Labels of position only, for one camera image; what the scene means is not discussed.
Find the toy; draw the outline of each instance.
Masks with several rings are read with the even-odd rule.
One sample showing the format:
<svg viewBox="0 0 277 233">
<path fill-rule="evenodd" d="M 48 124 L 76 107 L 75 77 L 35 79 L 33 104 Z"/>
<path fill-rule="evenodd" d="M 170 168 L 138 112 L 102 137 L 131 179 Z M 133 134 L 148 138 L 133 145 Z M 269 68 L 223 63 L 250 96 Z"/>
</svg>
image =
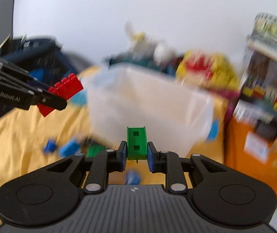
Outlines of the toy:
<svg viewBox="0 0 277 233">
<path fill-rule="evenodd" d="M 146 36 L 144 32 L 134 33 L 133 26 L 126 22 L 124 26 L 127 37 L 131 40 L 129 52 L 136 58 L 152 58 L 157 42 Z"/>
<path fill-rule="evenodd" d="M 127 146 L 129 160 L 147 159 L 146 127 L 127 127 Z"/>
<path fill-rule="evenodd" d="M 176 58 L 175 50 L 169 48 L 165 43 L 159 43 L 154 51 L 154 62 L 158 66 L 167 67 Z"/>
<path fill-rule="evenodd" d="M 57 148 L 56 142 L 52 139 L 49 139 L 43 152 L 53 153 L 56 150 L 56 148 Z"/>
<path fill-rule="evenodd" d="M 61 82 L 57 82 L 54 87 L 50 87 L 48 91 L 54 95 L 58 95 L 68 100 L 79 91 L 83 90 L 81 82 L 75 74 L 69 74 L 67 78 L 63 78 Z M 54 109 L 43 104 L 37 104 L 40 113 L 46 117 Z"/>
<path fill-rule="evenodd" d="M 122 53 L 117 56 L 112 56 L 107 58 L 108 65 L 113 66 L 119 63 L 132 63 L 135 65 L 148 67 L 150 69 L 156 70 L 156 71 L 162 71 L 163 68 L 157 66 L 154 61 L 152 60 L 152 57 L 149 58 L 136 58 L 131 53 Z"/>
<path fill-rule="evenodd" d="M 141 183 L 141 175 L 138 171 L 129 170 L 125 175 L 126 185 L 139 185 Z"/>
<path fill-rule="evenodd" d="M 167 74 L 172 75 L 175 77 L 176 74 L 176 70 L 180 64 L 180 62 L 183 60 L 184 56 L 179 56 L 177 58 L 175 58 L 169 65 L 167 68 Z"/>
<path fill-rule="evenodd" d="M 207 55 L 201 51 L 187 51 L 176 71 L 179 80 L 208 89 L 238 91 L 239 81 L 233 66 L 222 54 Z"/>
<path fill-rule="evenodd" d="M 83 142 L 83 146 L 88 148 L 87 157 L 95 157 L 100 151 L 109 150 L 107 146 L 96 142 L 92 138 L 87 138 Z"/>
<path fill-rule="evenodd" d="M 59 149 L 59 157 L 68 157 L 78 152 L 79 149 L 80 142 L 77 137 L 73 137 Z"/>
<path fill-rule="evenodd" d="M 83 89 L 82 91 L 75 94 L 70 99 L 70 103 L 75 106 L 86 106 L 88 103 L 87 90 Z"/>
</svg>

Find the gray ridged surface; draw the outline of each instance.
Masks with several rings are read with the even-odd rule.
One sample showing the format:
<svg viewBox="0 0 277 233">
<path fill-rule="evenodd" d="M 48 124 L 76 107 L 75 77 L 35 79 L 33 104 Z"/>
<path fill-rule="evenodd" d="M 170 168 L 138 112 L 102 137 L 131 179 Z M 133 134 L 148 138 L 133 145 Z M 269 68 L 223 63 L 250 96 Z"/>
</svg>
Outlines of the gray ridged surface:
<svg viewBox="0 0 277 233">
<path fill-rule="evenodd" d="M 161 185 L 109 185 L 102 194 L 85 196 L 68 218 L 51 226 L 19 229 L 2 225 L 0 233 L 273 233 L 269 226 L 233 230 L 198 216 L 185 197 Z"/>
</svg>

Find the circular pad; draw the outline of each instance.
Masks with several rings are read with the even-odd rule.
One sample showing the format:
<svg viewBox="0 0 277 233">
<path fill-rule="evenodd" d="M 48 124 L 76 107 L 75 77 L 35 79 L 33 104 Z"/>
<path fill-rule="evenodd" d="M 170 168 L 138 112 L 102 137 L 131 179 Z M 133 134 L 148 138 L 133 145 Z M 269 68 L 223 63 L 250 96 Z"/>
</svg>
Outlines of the circular pad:
<svg viewBox="0 0 277 233">
<path fill-rule="evenodd" d="M 219 195 L 224 201 L 235 205 L 251 203 L 256 197 L 255 192 L 251 188 L 236 184 L 224 186 L 220 189 Z"/>
<path fill-rule="evenodd" d="M 51 198 L 52 189 L 41 184 L 31 184 L 21 187 L 16 196 L 24 204 L 37 205 Z"/>
<path fill-rule="evenodd" d="M 277 204 L 268 185 L 235 171 L 207 174 L 192 201 L 206 218 L 229 227 L 269 223 Z"/>
<path fill-rule="evenodd" d="M 35 171 L 1 186 L 2 222 L 23 227 L 44 226 L 70 214 L 78 205 L 79 192 L 61 174 Z"/>
</svg>

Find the plastic container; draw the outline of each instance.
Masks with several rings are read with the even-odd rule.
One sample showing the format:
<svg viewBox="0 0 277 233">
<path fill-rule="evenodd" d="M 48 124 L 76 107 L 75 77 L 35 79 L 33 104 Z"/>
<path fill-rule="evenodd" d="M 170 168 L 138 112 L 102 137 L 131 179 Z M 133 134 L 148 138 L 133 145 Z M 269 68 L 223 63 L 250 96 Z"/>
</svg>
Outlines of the plastic container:
<svg viewBox="0 0 277 233">
<path fill-rule="evenodd" d="M 118 145 L 127 127 L 144 127 L 158 151 L 185 157 L 205 140 L 213 121 L 208 93 L 182 87 L 167 75 L 130 65 L 116 66 L 82 80 L 88 90 L 92 132 Z"/>
</svg>

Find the green block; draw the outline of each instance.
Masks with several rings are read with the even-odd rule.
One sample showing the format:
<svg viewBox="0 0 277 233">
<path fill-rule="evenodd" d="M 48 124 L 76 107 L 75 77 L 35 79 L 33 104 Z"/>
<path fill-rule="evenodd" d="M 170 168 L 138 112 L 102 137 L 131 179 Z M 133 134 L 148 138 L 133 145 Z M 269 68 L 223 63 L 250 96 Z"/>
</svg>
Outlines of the green block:
<svg viewBox="0 0 277 233">
<path fill-rule="evenodd" d="M 87 157 L 95 157 L 98 152 L 104 151 L 105 149 L 106 149 L 106 146 L 103 146 L 101 144 L 97 144 L 97 143 L 92 144 L 89 146 Z"/>
<path fill-rule="evenodd" d="M 146 128 L 127 127 L 128 160 L 147 159 L 147 135 Z"/>
</svg>

